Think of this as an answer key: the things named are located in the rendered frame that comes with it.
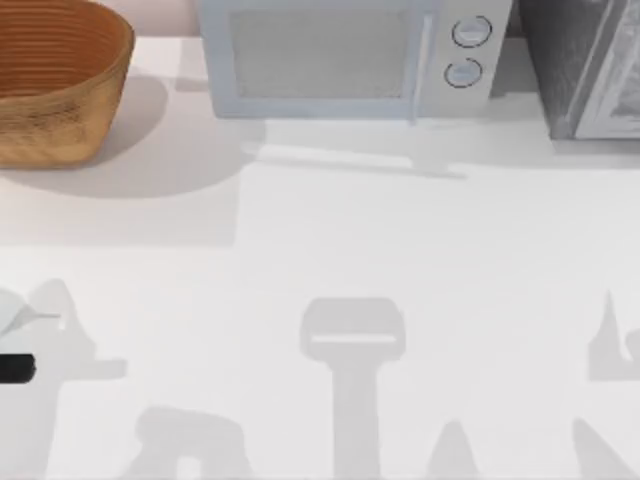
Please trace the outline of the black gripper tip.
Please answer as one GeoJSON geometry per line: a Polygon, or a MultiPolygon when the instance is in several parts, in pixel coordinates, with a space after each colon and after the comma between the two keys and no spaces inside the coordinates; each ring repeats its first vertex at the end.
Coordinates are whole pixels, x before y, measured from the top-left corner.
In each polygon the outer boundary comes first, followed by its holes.
{"type": "Polygon", "coordinates": [[[0,385],[27,384],[33,379],[36,370],[36,360],[32,354],[0,354],[0,385]]]}

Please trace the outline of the grey cabinet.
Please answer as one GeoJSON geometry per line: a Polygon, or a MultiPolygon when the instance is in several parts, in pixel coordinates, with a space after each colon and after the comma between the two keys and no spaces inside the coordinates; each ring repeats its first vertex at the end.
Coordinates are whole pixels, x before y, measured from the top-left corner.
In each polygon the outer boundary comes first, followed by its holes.
{"type": "Polygon", "coordinates": [[[519,0],[550,137],[575,137],[582,81],[608,0],[519,0]]]}

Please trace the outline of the microwave door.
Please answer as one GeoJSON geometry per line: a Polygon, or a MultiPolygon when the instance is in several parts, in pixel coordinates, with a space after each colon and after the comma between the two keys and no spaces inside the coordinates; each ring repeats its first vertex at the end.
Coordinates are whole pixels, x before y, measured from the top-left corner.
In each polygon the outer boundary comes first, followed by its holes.
{"type": "Polygon", "coordinates": [[[414,114],[432,0],[196,0],[220,118],[414,114]]]}

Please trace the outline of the brown woven basket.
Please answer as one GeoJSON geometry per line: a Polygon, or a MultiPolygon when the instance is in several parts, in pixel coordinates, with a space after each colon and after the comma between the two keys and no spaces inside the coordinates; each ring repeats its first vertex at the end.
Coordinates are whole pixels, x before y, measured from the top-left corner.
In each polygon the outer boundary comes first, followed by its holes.
{"type": "Polygon", "coordinates": [[[0,169],[73,168],[103,145],[135,46],[93,0],[0,0],[0,169]]]}

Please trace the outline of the pale microwave oven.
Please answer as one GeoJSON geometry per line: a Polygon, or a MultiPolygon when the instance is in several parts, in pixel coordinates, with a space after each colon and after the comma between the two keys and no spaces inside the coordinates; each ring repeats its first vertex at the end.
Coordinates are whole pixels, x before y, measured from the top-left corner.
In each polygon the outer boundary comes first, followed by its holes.
{"type": "Polygon", "coordinates": [[[435,10],[418,119],[471,116],[489,99],[513,0],[432,1],[435,10]],[[489,19],[492,34],[477,48],[461,48],[452,39],[452,28],[459,20],[474,16],[489,19]],[[472,87],[452,88],[444,79],[444,70],[450,63],[465,57],[474,58],[483,65],[483,77],[472,87]]]}

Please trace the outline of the round microwave knob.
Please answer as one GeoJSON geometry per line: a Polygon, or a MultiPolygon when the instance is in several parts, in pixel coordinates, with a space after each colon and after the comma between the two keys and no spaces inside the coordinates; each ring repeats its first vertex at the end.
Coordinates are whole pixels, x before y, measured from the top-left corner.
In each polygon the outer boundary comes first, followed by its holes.
{"type": "Polygon", "coordinates": [[[469,17],[453,26],[452,39],[461,48],[477,48],[489,40],[492,30],[492,24],[486,17],[469,17]]]}
{"type": "Polygon", "coordinates": [[[450,63],[444,70],[444,79],[455,89],[466,89],[476,85],[483,77],[483,65],[474,58],[465,57],[450,63]]]}

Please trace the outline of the grey cabinet door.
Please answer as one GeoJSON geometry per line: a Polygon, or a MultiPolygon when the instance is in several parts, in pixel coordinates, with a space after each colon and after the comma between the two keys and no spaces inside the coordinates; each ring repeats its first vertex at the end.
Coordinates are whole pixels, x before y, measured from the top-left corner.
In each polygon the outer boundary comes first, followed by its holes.
{"type": "Polygon", "coordinates": [[[582,86],[577,139],[640,140],[640,0],[608,0],[582,86]]]}

